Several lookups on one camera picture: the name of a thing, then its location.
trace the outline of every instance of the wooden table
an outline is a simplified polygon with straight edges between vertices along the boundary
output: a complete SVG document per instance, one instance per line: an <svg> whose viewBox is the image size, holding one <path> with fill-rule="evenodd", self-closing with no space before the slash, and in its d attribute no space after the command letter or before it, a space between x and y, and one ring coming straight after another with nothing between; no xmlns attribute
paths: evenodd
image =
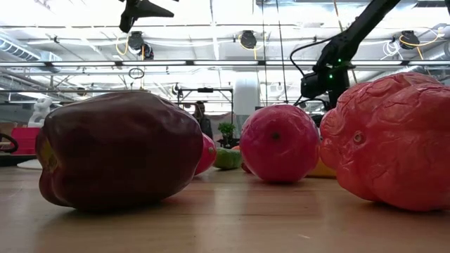
<svg viewBox="0 0 450 253"><path fill-rule="evenodd" d="M450 213L375 205L331 179L211 171L161 205L99 216L45 201L39 175L0 168L0 252L450 252Z"/></svg>

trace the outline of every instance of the ceiling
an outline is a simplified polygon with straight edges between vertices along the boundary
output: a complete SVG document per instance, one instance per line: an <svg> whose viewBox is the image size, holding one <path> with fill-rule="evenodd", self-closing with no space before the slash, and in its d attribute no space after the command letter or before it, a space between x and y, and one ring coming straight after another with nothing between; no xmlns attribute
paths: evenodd
<svg viewBox="0 0 450 253"><path fill-rule="evenodd" d="M174 18L140 19L133 28L133 31L143 32L146 42L153 48L155 60L288 60L294 48L312 42L314 37L321 40L340 32L333 0L309 0L302 4L293 4L293 0L279 0L278 8L274 4L276 2L270 0L266 1L264 10L260 0L180 0L179 3L170 0L151 1L174 13ZM339 20L344 29L368 2L337 1ZM417 50L400 49L393 56L386 52L387 42L393 36L398 37L403 30L413 30L422 44L435 40L420 48L424 58L430 57L428 52L443 44L450 34L450 28L445 25L450 23L450 16L446 8L419 8L415 7L417 3L417 0L403 0L366 37L354 60L417 58ZM117 0L3 1L0 34L17 39L18 43L33 50L52 52L63 61L140 60L130 51L124 55L120 53L125 51L127 40L127 35L118 29L123 10L124 4ZM239 35L243 30L254 31L258 50L246 50L240 45ZM316 60L322 48L323 46L316 46L305 49L295 58ZM21 59L0 51L0 60ZM233 75L240 71L255 73L262 85L262 98L266 98L267 90L270 101L285 100L286 83L289 100L295 100L300 94L301 79L297 71L290 68L284 72L281 67L268 70L242 70L236 67L146 67L143 80L128 77L127 68L111 70L67 67L60 74L53 74L53 77L51 72L20 68L8 70L22 76L25 74L27 78L46 86L51 82L59 84L58 88L61 89L82 86L87 89L123 89L125 86L130 88L129 85L133 82L135 89L142 85L143 88L172 100L176 99L172 95L172 88L176 83L190 89L202 86L226 88L233 85ZM107 70L108 74L85 75L82 74L84 70ZM81 74L69 76L73 72ZM356 71L359 82L377 74L380 74L379 70ZM69 98L83 99L76 94L66 96L66 99ZM223 101L217 105L208 105L207 110L230 109L220 93L192 93L186 100Z"/></svg>

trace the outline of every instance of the white statue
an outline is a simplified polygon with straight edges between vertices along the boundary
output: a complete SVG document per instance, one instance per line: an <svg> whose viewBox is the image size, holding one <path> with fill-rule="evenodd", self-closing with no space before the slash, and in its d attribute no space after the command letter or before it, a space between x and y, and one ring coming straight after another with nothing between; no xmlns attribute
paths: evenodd
<svg viewBox="0 0 450 253"><path fill-rule="evenodd" d="M50 105L52 102L50 98L40 98L37 100L37 103L34 104L34 112L30 117L28 127L43 127L45 117L50 113Z"/></svg>

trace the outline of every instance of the potted plant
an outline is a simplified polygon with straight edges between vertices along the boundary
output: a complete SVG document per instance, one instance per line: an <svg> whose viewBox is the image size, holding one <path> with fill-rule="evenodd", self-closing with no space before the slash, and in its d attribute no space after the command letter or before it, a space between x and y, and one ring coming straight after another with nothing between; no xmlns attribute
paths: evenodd
<svg viewBox="0 0 450 253"><path fill-rule="evenodd" d="M236 129L236 127L232 123L224 122L219 124L218 130L222 133L225 148L231 148L234 129Z"/></svg>

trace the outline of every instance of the person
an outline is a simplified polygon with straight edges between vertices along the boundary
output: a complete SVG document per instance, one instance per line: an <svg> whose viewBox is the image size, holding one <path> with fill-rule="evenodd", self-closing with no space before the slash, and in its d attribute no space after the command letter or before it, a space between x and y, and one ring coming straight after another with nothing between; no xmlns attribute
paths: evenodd
<svg viewBox="0 0 450 253"><path fill-rule="evenodd" d="M212 138L212 128L211 128L211 121L208 119L205 115L205 104L202 101L195 102L195 112L194 117L197 120L198 124L200 125L200 128L202 129L202 132L206 134L208 137Z"/></svg>

